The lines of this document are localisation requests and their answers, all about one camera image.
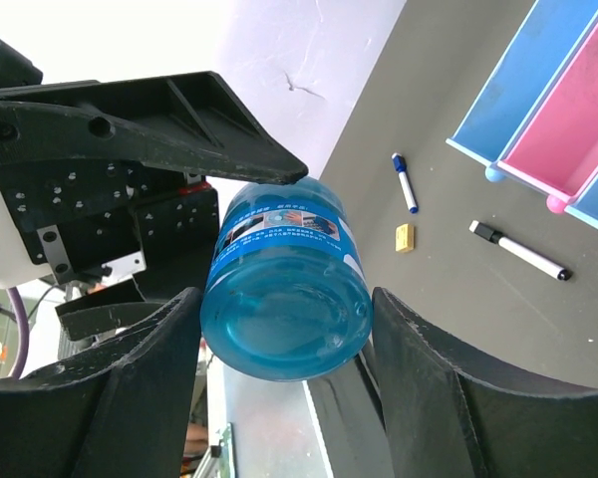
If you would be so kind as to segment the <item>black white marker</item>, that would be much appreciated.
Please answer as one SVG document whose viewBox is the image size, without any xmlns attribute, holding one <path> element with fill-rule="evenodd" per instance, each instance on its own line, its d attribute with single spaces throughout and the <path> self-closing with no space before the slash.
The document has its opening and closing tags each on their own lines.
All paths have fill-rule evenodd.
<svg viewBox="0 0 598 478">
<path fill-rule="evenodd" d="M 499 229 L 477 220 L 472 220 L 468 229 L 472 234 L 504 249 L 557 281 L 566 282 L 573 277 L 573 272 L 569 269 L 511 239 Z"/>
</svg>

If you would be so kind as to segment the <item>blue gel jar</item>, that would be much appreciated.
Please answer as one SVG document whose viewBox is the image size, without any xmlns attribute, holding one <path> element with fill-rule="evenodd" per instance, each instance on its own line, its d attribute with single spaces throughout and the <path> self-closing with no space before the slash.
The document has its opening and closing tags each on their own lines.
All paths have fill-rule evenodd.
<svg viewBox="0 0 598 478">
<path fill-rule="evenodd" d="M 373 306 L 337 195 L 311 177 L 245 185 L 220 227 L 200 323 L 221 361 L 260 379 L 306 380 L 352 359 Z"/>
</svg>

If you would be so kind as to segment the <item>blue white pen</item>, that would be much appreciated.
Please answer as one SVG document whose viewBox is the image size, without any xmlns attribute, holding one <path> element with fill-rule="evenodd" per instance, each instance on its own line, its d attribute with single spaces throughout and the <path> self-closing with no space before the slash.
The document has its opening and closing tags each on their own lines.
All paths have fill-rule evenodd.
<svg viewBox="0 0 598 478">
<path fill-rule="evenodd" d="M 416 214 L 419 211 L 419 208 L 408 178 L 408 167 L 406 160 L 401 154 L 395 152 L 392 154 L 392 162 L 400 180 L 407 208 L 410 213 Z"/>
</svg>

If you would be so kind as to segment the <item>small yellow eraser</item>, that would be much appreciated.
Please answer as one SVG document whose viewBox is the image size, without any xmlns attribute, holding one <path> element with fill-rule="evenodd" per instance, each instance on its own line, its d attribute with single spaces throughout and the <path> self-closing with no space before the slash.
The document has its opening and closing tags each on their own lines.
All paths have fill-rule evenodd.
<svg viewBox="0 0 598 478">
<path fill-rule="evenodd" d="M 412 224 L 403 224 L 395 231 L 395 251 L 407 253 L 415 249 L 416 228 Z"/>
</svg>

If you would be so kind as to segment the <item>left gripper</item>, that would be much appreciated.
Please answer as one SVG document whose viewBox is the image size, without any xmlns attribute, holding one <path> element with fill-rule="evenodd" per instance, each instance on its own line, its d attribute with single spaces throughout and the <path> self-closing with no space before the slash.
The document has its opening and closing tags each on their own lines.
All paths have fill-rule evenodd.
<svg viewBox="0 0 598 478">
<path fill-rule="evenodd" d="M 216 191 L 156 168 L 271 184 L 308 173 L 215 72 L 0 89 L 0 284 L 101 277 L 136 253 L 151 274 L 206 262 Z"/>
</svg>

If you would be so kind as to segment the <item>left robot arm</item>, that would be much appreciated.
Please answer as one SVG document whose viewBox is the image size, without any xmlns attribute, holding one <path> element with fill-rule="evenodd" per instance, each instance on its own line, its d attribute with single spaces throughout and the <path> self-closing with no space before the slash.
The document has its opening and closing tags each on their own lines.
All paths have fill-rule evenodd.
<svg viewBox="0 0 598 478">
<path fill-rule="evenodd" d="M 214 72 L 46 85 L 0 40 L 0 287 L 99 278 L 209 240 L 206 178 L 292 184 L 307 166 Z"/>
</svg>

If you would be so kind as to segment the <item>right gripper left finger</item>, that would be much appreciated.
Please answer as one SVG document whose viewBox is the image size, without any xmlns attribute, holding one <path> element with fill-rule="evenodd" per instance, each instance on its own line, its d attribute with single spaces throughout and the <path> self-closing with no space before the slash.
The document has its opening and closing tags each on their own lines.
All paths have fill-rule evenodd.
<svg viewBox="0 0 598 478">
<path fill-rule="evenodd" d="M 121 334 L 0 379 L 0 477 L 176 477 L 200 342 L 188 288 Z"/>
</svg>

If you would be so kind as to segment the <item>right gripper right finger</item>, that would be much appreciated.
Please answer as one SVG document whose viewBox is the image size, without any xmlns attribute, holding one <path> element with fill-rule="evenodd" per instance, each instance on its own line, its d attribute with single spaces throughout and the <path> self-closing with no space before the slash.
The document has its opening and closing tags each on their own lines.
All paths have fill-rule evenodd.
<svg viewBox="0 0 598 478">
<path fill-rule="evenodd" d="M 598 477 L 598 389 L 493 357 L 373 292 L 398 477 Z"/>
</svg>

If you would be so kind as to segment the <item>blue end drawer box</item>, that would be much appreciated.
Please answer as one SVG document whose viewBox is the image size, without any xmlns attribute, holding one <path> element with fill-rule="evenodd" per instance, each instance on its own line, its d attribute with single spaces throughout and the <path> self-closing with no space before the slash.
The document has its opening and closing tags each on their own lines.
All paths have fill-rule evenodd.
<svg viewBox="0 0 598 478">
<path fill-rule="evenodd" d="M 598 22 L 598 1 L 536 1 L 447 144 L 492 182 L 556 77 Z"/>
</svg>

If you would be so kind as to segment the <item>pink drawer box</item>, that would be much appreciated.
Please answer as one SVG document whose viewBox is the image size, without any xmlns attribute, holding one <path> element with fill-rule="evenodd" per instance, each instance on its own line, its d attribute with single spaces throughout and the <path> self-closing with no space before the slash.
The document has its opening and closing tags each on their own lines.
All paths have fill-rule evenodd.
<svg viewBox="0 0 598 478">
<path fill-rule="evenodd" d="M 598 21 L 498 162 L 561 214 L 598 173 Z"/>
</svg>

